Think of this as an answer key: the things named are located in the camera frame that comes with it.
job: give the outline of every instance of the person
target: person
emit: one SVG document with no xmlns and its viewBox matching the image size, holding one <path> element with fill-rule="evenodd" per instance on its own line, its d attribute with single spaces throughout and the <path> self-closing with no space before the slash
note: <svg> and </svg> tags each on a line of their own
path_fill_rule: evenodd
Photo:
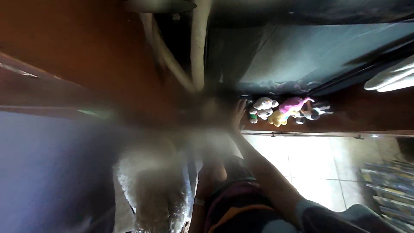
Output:
<svg viewBox="0 0 414 233">
<path fill-rule="evenodd" d="M 189 233 L 400 232 L 365 206 L 337 213 L 301 196 L 241 135 L 245 106 L 238 102 L 231 130 L 243 159 L 203 161 Z"/>
</svg>

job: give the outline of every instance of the shirt sleeve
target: shirt sleeve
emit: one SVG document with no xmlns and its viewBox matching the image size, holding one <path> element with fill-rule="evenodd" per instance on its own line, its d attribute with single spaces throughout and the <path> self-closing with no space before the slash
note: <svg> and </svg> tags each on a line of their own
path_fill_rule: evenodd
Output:
<svg viewBox="0 0 414 233">
<path fill-rule="evenodd" d="M 334 212 L 313 201 L 302 199 L 296 217 L 304 233 L 401 233 L 374 211 L 353 205 L 344 212 Z"/>
</svg>

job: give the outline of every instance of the hand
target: hand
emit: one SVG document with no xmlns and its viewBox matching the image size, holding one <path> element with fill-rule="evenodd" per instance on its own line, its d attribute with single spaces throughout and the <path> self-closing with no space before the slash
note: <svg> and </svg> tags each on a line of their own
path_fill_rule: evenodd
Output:
<svg viewBox="0 0 414 233">
<path fill-rule="evenodd" d="M 244 113 L 246 112 L 246 102 L 247 99 L 239 100 L 233 110 L 231 127 L 236 133 L 240 133 L 239 125 Z"/>
<path fill-rule="evenodd" d="M 198 173 L 198 184 L 195 197 L 205 200 L 214 191 L 215 184 L 227 179 L 226 169 L 221 160 L 205 163 Z"/>
</svg>

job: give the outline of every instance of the bracelet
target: bracelet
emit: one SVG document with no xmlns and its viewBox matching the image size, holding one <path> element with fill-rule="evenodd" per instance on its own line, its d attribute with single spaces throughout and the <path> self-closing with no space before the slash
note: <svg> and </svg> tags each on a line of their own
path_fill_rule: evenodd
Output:
<svg viewBox="0 0 414 233">
<path fill-rule="evenodd" d="M 205 201 L 198 199 L 197 197 L 194 198 L 194 204 L 199 205 L 199 206 L 204 206 Z"/>
</svg>

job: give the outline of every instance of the dark cloth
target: dark cloth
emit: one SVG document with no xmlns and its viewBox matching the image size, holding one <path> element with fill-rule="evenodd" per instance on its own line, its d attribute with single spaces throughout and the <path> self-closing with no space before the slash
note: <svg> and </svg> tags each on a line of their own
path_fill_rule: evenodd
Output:
<svg viewBox="0 0 414 233">
<path fill-rule="evenodd" d="M 217 224 L 231 207 L 266 205 L 273 208 L 269 199 L 252 180 L 237 181 L 223 187 L 207 202 L 204 232 Z M 305 233 L 398 233 L 392 225 L 362 205 L 353 205 L 338 213 L 309 200 L 301 200 L 296 216 Z M 252 209 L 235 215 L 214 229 L 215 233 L 294 233 L 298 230 L 286 222 L 276 211 Z"/>
</svg>

